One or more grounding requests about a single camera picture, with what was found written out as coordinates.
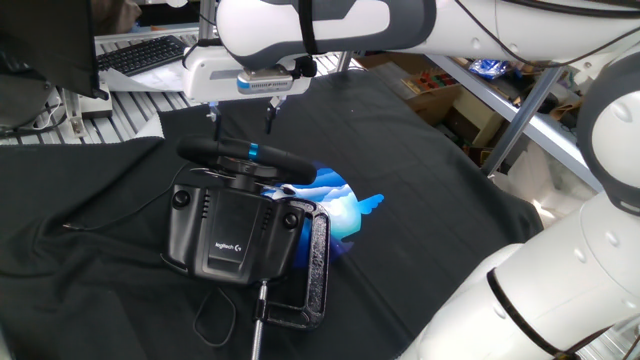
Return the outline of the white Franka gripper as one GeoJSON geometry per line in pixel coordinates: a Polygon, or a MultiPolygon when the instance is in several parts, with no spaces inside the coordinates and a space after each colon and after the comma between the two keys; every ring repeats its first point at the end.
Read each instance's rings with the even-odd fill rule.
{"type": "Polygon", "coordinates": [[[265,117],[265,133],[289,95],[304,93],[311,82],[311,57],[288,57],[276,65],[251,70],[238,63],[223,46],[194,45],[185,52],[182,82],[185,95],[208,103],[207,117],[214,124],[213,139],[222,135],[223,117],[217,102],[272,97],[265,117]]]}

